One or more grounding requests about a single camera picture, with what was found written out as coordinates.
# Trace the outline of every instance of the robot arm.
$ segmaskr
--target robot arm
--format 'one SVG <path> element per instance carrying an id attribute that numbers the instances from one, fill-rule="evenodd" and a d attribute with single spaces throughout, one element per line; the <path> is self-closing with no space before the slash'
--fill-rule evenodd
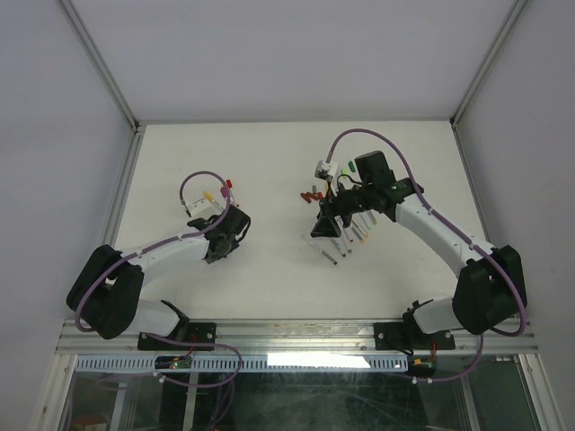
<path id="1" fill-rule="evenodd" d="M 186 330 L 189 319 L 175 306 L 140 300 L 142 288 L 151 281 L 175 269 L 205 260 L 208 264 L 225 258 L 239 247 L 250 227 L 251 219 L 238 207 L 230 206 L 226 217 L 201 236 L 187 234 L 203 230 L 213 224 L 217 215 L 206 214 L 210 207 L 205 199 L 194 204 L 193 218 L 177 235 L 150 247 L 133 251 L 116 251 L 109 245 L 97 248 L 88 259 L 80 276 L 67 296 L 66 304 L 76 310 L 82 297 L 97 278 L 112 265 L 126 258 L 89 296 L 81 317 L 104 339 L 113 339 L 122 332 L 152 332 L 177 339 Z"/>
<path id="2" fill-rule="evenodd" d="M 320 201 L 318 221 L 311 236 L 340 236 L 341 229 L 334 217 L 339 216 L 343 226 L 348 227 L 353 214 L 376 210 L 428 244 L 456 275 L 456 292 L 453 298 L 423 304 L 415 302 L 413 308 L 403 315 L 406 325 L 412 326 L 410 330 L 418 334 L 432 334 L 463 327 L 478 335 L 518 312 L 515 298 L 498 271 L 473 246 L 464 242 L 460 235 L 423 206 L 409 178 L 395 179 L 383 153 L 364 154 L 355 162 L 361 182 L 351 189 L 345 189 L 335 181 L 337 192 L 328 192 Z M 320 162 L 315 176 L 332 183 L 336 171 L 333 164 Z M 497 249 L 447 221 L 500 264 L 526 305 L 523 269 L 518 253 L 509 246 Z"/>

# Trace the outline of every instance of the purple cable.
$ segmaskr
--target purple cable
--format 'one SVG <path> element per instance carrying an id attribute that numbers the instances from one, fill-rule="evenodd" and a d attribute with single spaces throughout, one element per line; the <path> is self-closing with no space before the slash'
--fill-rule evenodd
<path id="1" fill-rule="evenodd" d="M 229 396 L 229 399 L 227 400 L 227 405 L 226 405 L 226 408 L 224 409 L 224 412 L 221 415 L 217 416 L 217 414 L 219 413 L 219 410 L 222 408 L 222 404 L 226 401 L 228 396 Z M 226 393 L 224 394 L 223 397 L 222 397 L 222 386 L 220 386 L 218 388 L 216 408 L 214 409 L 214 412 L 212 413 L 212 417 L 209 421 L 208 431 L 210 431 L 210 430 L 213 431 L 214 428 L 216 428 L 216 425 L 226 417 L 228 410 L 230 410 L 230 408 L 232 407 L 232 404 L 234 404 L 234 396 L 235 396 L 234 381 L 231 381 L 227 385 Z"/>
<path id="2" fill-rule="evenodd" d="M 239 373 L 240 370 L 242 369 L 242 354 L 240 353 L 240 351 L 233 347 L 233 346 L 229 346 L 227 344 L 219 344 L 219 343 L 186 343 L 183 341 L 175 341 L 173 339 L 167 339 L 166 337 L 161 337 L 159 335 L 155 335 L 155 334 L 146 334 L 148 337 L 151 337 L 153 339 L 157 339 L 160 340 L 164 343 L 168 343 L 168 344 L 172 344 L 173 346 L 183 346 L 183 347 L 221 347 L 221 348 L 225 348 L 227 350 L 231 350 L 232 352 L 235 353 L 235 355 L 238 357 L 238 361 L 237 361 L 237 367 L 235 368 L 234 372 L 231 373 L 230 375 L 228 375 L 224 380 L 222 380 L 221 382 L 218 383 L 206 383 L 206 384 L 198 384 L 198 383 L 185 383 L 185 382 L 180 382 L 178 380 L 172 379 L 168 376 L 166 376 L 165 374 L 161 374 L 158 373 L 159 375 L 162 376 L 162 378 L 164 378 L 167 382 L 170 383 L 174 383 L 174 384 L 179 384 L 180 386 L 184 386 L 186 388 L 200 388 L 200 389 L 209 389 L 209 388 L 217 388 L 219 386 L 223 386 L 228 382 L 231 382 Z"/>
<path id="3" fill-rule="evenodd" d="M 437 379 L 431 379 L 431 382 L 432 383 L 452 382 L 452 381 L 457 380 L 461 377 L 465 377 L 470 372 L 472 372 L 475 369 L 475 367 L 479 364 L 479 361 L 482 358 L 482 353 L 483 353 L 483 334 L 481 334 L 479 336 L 479 347 L 477 348 L 477 353 L 475 354 L 475 359 L 473 360 L 471 365 L 469 365 L 461 373 L 449 375 L 448 377 L 439 377 Z M 406 374 L 397 374 L 397 377 L 401 377 L 402 379 L 413 380 L 412 376 L 406 375 Z M 417 382 L 428 382 L 427 377 L 415 377 L 415 380 Z"/>
<path id="4" fill-rule="evenodd" d="M 197 172 L 193 172 L 190 175 L 188 175 L 183 180 L 183 182 L 181 183 L 181 186 L 180 186 L 180 201 L 181 201 L 181 204 L 186 209 L 186 212 L 188 213 L 188 215 L 190 214 L 190 211 L 188 210 L 188 207 L 186 207 L 186 201 L 183 198 L 183 189 L 189 180 L 191 180 L 192 178 L 197 177 L 199 175 L 209 175 L 211 177 L 214 177 L 217 180 L 219 180 L 219 182 L 221 182 L 224 185 L 224 187 L 227 188 L 227 183 L 224 181 L 224 179 L 214 172 L 197 171 Z M 222 212 L 222 214 L 220 214 L 220 216 L 216 219 L 216 221 L 214 223 L 212 223 L 211 225 L 209 225 L 205 229 L 202 229 L 201 231 L 193 232 L 193 233 L 186 233 L 182 236 L 182 238 L 194 238 L 196 236 L 201 236 L 204 233 L 208 233 L 209 231 L 215 229 L 220 223 L 222 223 L 224 221 L 224 218 L 226 218 L 226 215 L 227 215 L 228 211 L 230 210 L 231 205 L 232 205 L 231 198 L 228 195 L 226 197 L 226 207 L 224 208 L 224 211 Z M 176 242 L 179 240 L 180 240 L 180 237 L 178 237 L 178 236 L 166 238 L 166 239 L 161 240 L 159 242 L 156 242 L 152 245 L 148 245 L 147 247 L 142 249 L 142 254 L 148 253 L 148 252 L 153 251 L 159 247 L 163 247 L 166 244 L 169 244 L 171 242 Z M 117 262 L 115 262 L 113 265 L 111 265 L 109 268 L 107 268 L 104 272 L 102 272 L 102 274 L 98 278 L 96 278 L 96 281 L 94 281 L 92 283 L 92 285 L 88 288 L 88 290 L 86 290 L 86 293 L 84 294 L 84 296 L 82 296 L 82 299 L 80 300 L 80 303 L 78 304 L 78 306 L 75 310 L 75 314 L 74 314 L 74 324 L 78 328 L 78 330 L 80 330 L 82 332 L 93 332 L 92 328 L 90 328 L 89 326 L 82 325 L 82 322 L 80 321 L 81 315 L 82 315 L 82 310 L 84 309 L 86 302 L 88 301 L 88 298 L 93 293 L 93 291 L 96 290 L 96 288 L 98 288 L 98 286 L 101 284 L 101 282 L 106 279 L 106 277 L 110 273 L 112 273 L 117 267 L 122 265 L 124 262 L 127 262 L 130 259 L 134 259 L 136 256 L 137 256 L 137 253 L 130 253 L 129 255 L 124 256 L 121 259 L 119 259 Z"/>
<path id="5" fill-rule="evenodd" d="M 496 332 L 500 335 L 505 335 L 507 337 L 518 337 L 519 335 L 521 335 L 525 331 L 525 328 L 527 325 L 527 316 L 526 316 L 525 306 L 523 305 L 523 301 L 521 300 L 521 295 L 519 294 L 518 289 L 515 287 L 515 284 L 513 283 L 511 278 L 509 278 L 509 276 L 507 275 L 505 270 L 500 266 L 500 264 L 495 261 L 495 259 L 493 259 L 485 250 L 480 248 L 478 245 L 473 244 L 473 241 L 471 238 L 469 238 L 465 233 L 461 232 L 461 230 L 458 229 L 457 226 L 455 226 L 453 223 L 451 223 L 449 220 L 447 220 L 445 217 L 443 217 L 438 211 L 436 211 L 435 209 L 433 209 L 431 207 L 431 204 L 428 202 L 427 199 L 425 199 L 425 197 L 423 196 L 423 193 L 421 193 L 420 186 L 418 186 L 417 182 L 415 181 L 415 178 L 413 176 L 413 172 L 411 171 L 410 165 L 407 163 L 407 160 L 403 156 L 400 149 L 392 141 L 387 139 L 385 136 L 383 136 L 383 135 L 381 135 L 381 134 L 379 134 L 373 130 L 369 130 L 367 128 L 351 128 L 349 130 L 346 130 L 346 131 L 340 133 L 340 135 L 335 138 L 335 141 L 333 141 L 332 147 L 330 148 L 330 151 L 327 154 L 325 162 L 329 163 L 332 160 L 333 152 L 335 151 L 335 147 L 337 146 L 337 144 L 341 141 L 341 139 L 344 136 L 349 135 L 350 133 L 367 133 L 369 135 L 378 137 L 379 139 L 383 140 L 386 144 L 391 146 L 393 148 L 393 150 L 395 151 L 395 153 L 402 160 L 403 166 L 405 167 L 405 170 L 407 171 L 407 174 L 410 177 L 411 183 L 413 184 L 413 188 L 415 189 L 415 193 L 417 193 L 417 196 L 420 199 L 421 204 L 425 207 L 425 209 L 427 209 L 441 223 L 443 223 L 452 232 L 454 232 L 457 236 L 459 236 L 462 240 L 464 240 L 467 243 L 467 245 L 472 246 L 473 250 L 477 251 L 477 253 L 479 253 L 483 258 L 487 259 L 487 261 L 490 263 L 490 265 L 492 265 L 495 268 L 495 270 L 500 274 L 500 276 L 503 278 L 505 283 L 508 285 L 509 290 L 511 291 L 511 294 L 513 295 L 513 298 L 515 299 L 515 302 L 517 303 L 517 308 L 519 309 L 519 328 L 514 332 L 506 332 L 505 330 L 498 330 L 497 328 L 491 328 L 491 330 L 493 332 Z"/>

